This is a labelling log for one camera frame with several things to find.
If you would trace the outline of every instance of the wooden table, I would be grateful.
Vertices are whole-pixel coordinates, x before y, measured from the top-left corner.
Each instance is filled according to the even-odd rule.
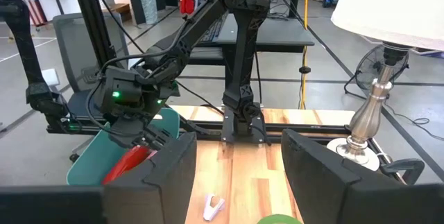
[[[172,106],[183,117],[222,121],[207,107]],[[263,110],[267,123],[305,123],[343,126],[354,114],[339,110]],[[302,222],[298,205],[284,172],[280,144],[225,144],[198,141],[196,176],[189,202],[187,224],[203,220],[207,193],[225,199],[225,209],[211,223],[256,224],[271,214],[286,214]]]

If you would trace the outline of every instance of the gray office chair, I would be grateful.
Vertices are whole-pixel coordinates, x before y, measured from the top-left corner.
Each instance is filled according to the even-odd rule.
[[[120,15],[114,14],[114,16],[121,22]],[[128,55],[128,47],[122,30],[113,20],[110,13],[103,13],[103,17],[117,57]],[[65,73],[74,91],[68,101],[68,108],[77,116],[80,122],[89,121],[85,109],[85,101],[89,91],[95,84],[87,83],[86,77],[93,76],[94,71],[98,70],[98,65],[85,21],[81,13],[59,15],[53,18],[53,26]],[[123,67],[128,67],[128,61],[122,61],[121,64]],[[97,119],[103,119],[102,114],[94,107],[93,102],[90,105],[90,109]],[[91,140],[92,138],[72,150],[70,159],[73,162],[78,157],[77,152],[88,145]]]

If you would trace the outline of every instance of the lamp shade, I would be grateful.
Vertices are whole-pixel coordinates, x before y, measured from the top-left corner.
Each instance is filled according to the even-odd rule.
[[[367,37],[444,51],[444,0],[339,0],[332,22]]]

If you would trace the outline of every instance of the concrete floor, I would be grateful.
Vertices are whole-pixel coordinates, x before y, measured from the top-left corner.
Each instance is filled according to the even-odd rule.
[[[298,6],[303,15],[303,2]],[[307,60],[312,72],[308,75],[307,108],[322,110],[357,110],[361,99],[343,93],[343,84],[350,78],[361,58],[374,46],[358,35],[341,30],[330,21],[331,8],[311,1],[309,5],[309,27],[316,45],[308,48]],[[169,8],[160,12],[161,22],[139,27],[125,27],[136,42],[147,49],[159,39],[177,30],[183,22],[178,10]],[[27,87],[21,60],[15,44],[7,41],[8,27],[0,24],[0,121],[11,128],[0,134],[0,185],[65,184],[65,176],[71,162],[68,156],[72,148],[90,138],[81,135],[55,135],[46,133],[44,116],[31,111],[25,102]],[[48,26],[34,32],[34,44],[42,69],[56,68],[61,85],[58,89],[69,98],[69,88],[53,29]],[[131,53],[138,53],[131,44]],[[259,53],[262,78],[263,104],[265,107],[297,108],[300,78],[298,69],[302,55],[295,53]],[[441,103],[444,98],[444,78],[440,76],[444,60],[410,54],[410,69],[406,70],[391,92],[388,104],[397,112],[412,119],[427,117],[425,127],[435,135],[444,136],[444,114]],[[219,105],[223,93],[223,67],[188,66],[180,82]],[[253,69],[253,78],[257,77]],[[258,95],[257,82],[252,82]],[[349,89],[362,94],[356,85]],[[170,104],[200,105],[195,96],[182,90],[180,98],[171,98]],[[399,160],[418,158],[425,161],[426,168],[418,183],[442,182],[444,180],[444,141],[431,138],[421,129],[402,118],[383,110],[381,126],[376,140],[384,151]]]

